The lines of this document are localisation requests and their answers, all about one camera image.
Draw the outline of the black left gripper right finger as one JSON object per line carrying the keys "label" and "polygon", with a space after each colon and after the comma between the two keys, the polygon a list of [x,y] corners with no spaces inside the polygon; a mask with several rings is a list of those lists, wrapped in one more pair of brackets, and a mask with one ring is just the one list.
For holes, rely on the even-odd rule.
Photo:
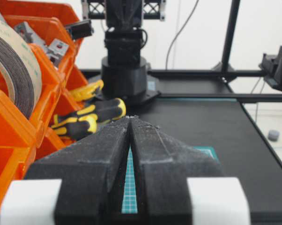
{"label": "black left gripper right finger", "polygon": [[150,225],[190,225],[187,178],[223,177],[222,166],[137,117],[129,125],[138,213]]}

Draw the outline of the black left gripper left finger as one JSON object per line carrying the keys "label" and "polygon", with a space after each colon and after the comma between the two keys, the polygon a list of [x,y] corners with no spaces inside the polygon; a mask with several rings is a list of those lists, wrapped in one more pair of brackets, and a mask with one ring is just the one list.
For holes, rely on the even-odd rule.
{"label": "black left gripper left finger", "polygon": [[102,225],[121,213],[130,119],[110,123],[31,164],[25,179],[61,179],[57,225]]}

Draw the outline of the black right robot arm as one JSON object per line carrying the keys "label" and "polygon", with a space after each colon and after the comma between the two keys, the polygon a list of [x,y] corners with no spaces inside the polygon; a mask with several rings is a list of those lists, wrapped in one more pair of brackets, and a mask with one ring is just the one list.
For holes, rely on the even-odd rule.
{"label": "black right robot arm", "polygon": [[[142,0],[104,1],[108,30],[102,60],[103,94],[129,106],[147,101]],[[220,164],[137,117],[128,121],[133,155],[137,213],[114,215],[116,225],[191,225],[194,211],[188,178],[222,176]]]}

